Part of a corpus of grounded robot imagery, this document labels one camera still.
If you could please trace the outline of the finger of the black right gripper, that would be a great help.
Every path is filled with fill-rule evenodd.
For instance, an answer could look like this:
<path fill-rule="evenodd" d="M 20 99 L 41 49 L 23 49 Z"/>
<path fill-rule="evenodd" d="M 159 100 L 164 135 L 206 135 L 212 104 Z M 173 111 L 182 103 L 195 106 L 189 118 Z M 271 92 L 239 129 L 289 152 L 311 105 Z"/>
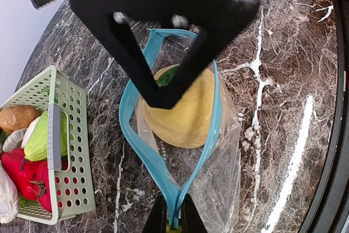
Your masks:
<path fill-rule="evenodd" d="M 89 30 L 127 73 L 146 102 L 161 107 L 159 87 L 129 25 L 102 14 L 92 18 Z"/>
<path fill-rule="evenodd" d="M 255 19 L 259 0 L 187 0 L 174 11 L 200 32 L 166 87 L 158 89 L 158 107 L 171 109 L 202 71 Z"/>

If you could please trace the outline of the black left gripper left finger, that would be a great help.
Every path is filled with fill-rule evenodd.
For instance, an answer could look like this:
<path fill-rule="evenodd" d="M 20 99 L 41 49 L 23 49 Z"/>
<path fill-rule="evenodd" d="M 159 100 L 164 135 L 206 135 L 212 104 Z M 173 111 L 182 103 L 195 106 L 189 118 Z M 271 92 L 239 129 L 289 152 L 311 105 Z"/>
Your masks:
<path fill-rule="evenodd" d="M 159 194 L 153 204 L 142 233 L 165 233 L 167 227 L 167 204 Z"/>

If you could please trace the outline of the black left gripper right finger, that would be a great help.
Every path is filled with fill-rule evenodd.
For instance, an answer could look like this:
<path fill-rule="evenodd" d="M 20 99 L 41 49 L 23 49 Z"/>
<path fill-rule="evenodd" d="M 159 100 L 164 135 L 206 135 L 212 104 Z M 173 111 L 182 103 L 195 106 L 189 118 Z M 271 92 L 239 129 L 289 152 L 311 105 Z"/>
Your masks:
<path fill-rule="evenodd" d="M 180 208 L 181 226 L 184 233 L 207 233 L 204 223 L 189 194 L 185 195 Z"/>

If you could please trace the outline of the orange pink peach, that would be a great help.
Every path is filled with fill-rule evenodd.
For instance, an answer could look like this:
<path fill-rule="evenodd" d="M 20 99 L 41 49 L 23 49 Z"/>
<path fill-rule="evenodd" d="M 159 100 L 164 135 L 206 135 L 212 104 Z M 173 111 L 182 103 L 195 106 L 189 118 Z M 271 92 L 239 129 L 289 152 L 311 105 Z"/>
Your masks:
<path fill-rule="evenodd" d="M 198 148 L 208 136 L 214 90 L 214 73 L 205 69 L 172 109 L 150 107 L 144 100 L 140 108 L 151 131 L 164 142 L 180 148 Z"/>

